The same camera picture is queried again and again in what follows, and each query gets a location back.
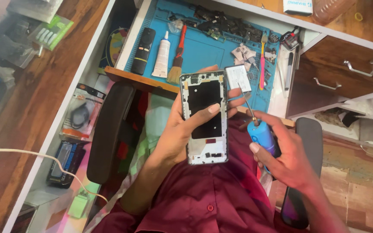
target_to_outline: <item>screwdriver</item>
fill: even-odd
[[[241,94],[244,96],[245,103],[247,104],[247,107],[250,110],[251,117],[252,117],[251,122],[247,125],[247,131],[251,137],[251,140],[261,145],[264,149],[270,152],[272,156],[275,156],[276,155],[276,141],[273,138],[273,135],[272,135],[272,132],[270,131],[269,126],[267,125],[266,122],[261,121],[254,116],[254,113],[251,110],[251,107],[248,104],[247,99],[245,98],[245,95],[242,92],[241,87],[240,87],[240,90],[241,90]]]

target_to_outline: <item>drawer handle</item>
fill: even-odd
[[[372,77],[373,76],[373,70],[368,74],[368,73],[365,73],[365,72],[362,72],[362,71],[358,71],[358,70],[355,70],[354,68],[352,68],[352,64],[349,62],[349,61],[344,61],[343,62],[345,65],[348,66],[348,68],[353,71],[353,72],[357,72],[357,73],[360,73],[362,75],[365,75],[365,76],[368,76],[368,77]]]
[[[336,87],[329,87],[329,86],[326,86],[326,85],[320,84],[318,78],[314,77],[313,79],[316,81],[316,83],[317,83],[319,86],[321,86],[321,87],[326,87],[326,88],[329,88],[329,89],[332,89],[332,90],[336,90],[336,88],[342,86],[342,85],[336,83]]]

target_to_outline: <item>fingernail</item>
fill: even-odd
[[[219,112],[219,111],[220,111],[220,104],[219,104],[219,103],[213,104],[213,105],[208,109],[208,111],[209,111],[210,113]]]
[[[255,142],[252,142],[252,143],[250,143],[250,150],[253,153],[257,153],[260,150],[260,145],[255,143]]]

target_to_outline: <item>glue tube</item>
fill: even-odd
[[[152,76],[156,77],[168,77],[168,57],[169,48],[171,43],[168,40],[168,31],[165,33],[165,37],[161,40],[159,45],[158,57],[156,58],[155,68],[153,69]]]

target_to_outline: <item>remote control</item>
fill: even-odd
[[[152,48],[153,39],[155,38],[156,31],[150,28],[143,30],[141,41],[139,42],[135,59],[133,60],[131,71],[135,74],[143,75],[146,64],[148,63],[148,57],[150,48]]]

